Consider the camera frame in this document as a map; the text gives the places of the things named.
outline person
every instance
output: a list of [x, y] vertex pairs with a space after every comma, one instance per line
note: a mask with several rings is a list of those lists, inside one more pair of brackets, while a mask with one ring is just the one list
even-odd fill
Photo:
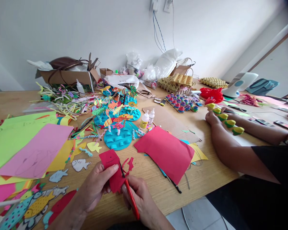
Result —
[[288, 226], [288, 131], [243, 119], [228, 107], [221, 111], [271, 146], [241, 146], [209, 111], [206, 121], [219, 159], [245, 175], [206, 197], [235, 229]]
[[[101, 162], [98, 162], [85, 181], [71, 199], [65, 209], [49, 226], [52, 229], [80, 229], [87, 215], [94, 210], [102, 195], [110, 193], [109, 179], [119, 170], [119, 165], [113, 165], [106, 170]], [[166, 219], [163, 213], [155, 204], [146, 182], [142, 178], [136, 178], [128, 175], [126, 178], [129, 182], [134, 200], [136, 202], [140, 221], [133, 225], [128, 225], [130, 229], [169, 229], [174, 228]], [[131, 198], [126, 186], [123, 184], [122, 193], [127, 208], [132, 207]], [[115, 229], [126, 229], [124, 225], [116, 226]]]

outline white fan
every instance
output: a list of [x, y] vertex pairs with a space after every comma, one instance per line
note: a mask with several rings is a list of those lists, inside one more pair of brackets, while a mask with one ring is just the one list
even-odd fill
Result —
[[226, 97], [239, 97], [239, 91], [245, 90], [258, 77], [256, 73], [239, 73], [228, 85], [227, 89], [223, 89], [222, 93]]

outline glue bottle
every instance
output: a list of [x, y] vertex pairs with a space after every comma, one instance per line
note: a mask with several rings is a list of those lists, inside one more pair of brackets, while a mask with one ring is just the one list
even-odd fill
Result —
[[80, 93], [81, 96], [85, 95], [83, 86], [82, 86], [82, 84], [78, 81], [78, 79], [77, 79], [77, 89], [78, 89], [78, 91], [79, 91], [79, 93]]
[[154, 117], [155, 117], [155, 108], [153, 108], [153, 110], [149, 114], [149, 121], [148, 121], [149, 125], [151, 125], [153, 123]]
[[148, 115], [148, 110], [147, 110], [147, 112], [142, 116], [142, 120], [140, 123], [140, 129], [146, 129], [148, 121], [149, 121], [149, 115]]

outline scissors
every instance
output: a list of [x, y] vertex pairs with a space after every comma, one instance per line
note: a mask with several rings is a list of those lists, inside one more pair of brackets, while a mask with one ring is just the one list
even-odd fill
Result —
[[[122, 165], [121, 165], [121, 171], [122, 171], [122, 176], [123, 176], [124, 178], [126, 178], [126, 177], [125, 177], [125, 174], [124, 174], [124, 171], [123, 171]], [[133, 197], [133, 195], [132, 195], [132, 192], [131, 192], [131, 189], [130, 189], [128, 180], [125, 180], [124, 184], [126, 185], [127, 191], [128, 191], [128, 193], [129, 193], [129, 196], [130, 196], [130, 199], [131, 199], [131, 202], [132, 202], [132, 206], [133, 206], [132, 211], [133, 211], [133, 214], [135, 215], [135, 218], [136, 218], [137, 220], [140, 220], [140, 214], [139, 214], [137, 205], [136, 205], [136, 203], [135, 203], [134, 197]]]

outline person's hand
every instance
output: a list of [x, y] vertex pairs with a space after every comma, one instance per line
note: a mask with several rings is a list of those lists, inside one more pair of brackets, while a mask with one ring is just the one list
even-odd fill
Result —
[[[155, 204], [144, 179], [129, 175], [127, 180], [137, 205], [141, 222], [149, 229], [159, 229], [161, 225], [170, 224]], [[130, 210], [133, 207], [125, 184], [122, 186], [122, 192], [126, 206]]]
[[212, 110], [208, 111], [205, 119], [211, 126], [221, 123], [220, 119], [214, 114]]
[[101, 161], [95, 165], [75, 195], [75, 201], [83, 211], [87, 213], [92, 211], [100, 201], [102, 194], [111, 192], [108, 180], [118, 168], [119, 165], [113, 165], [105, 170]]

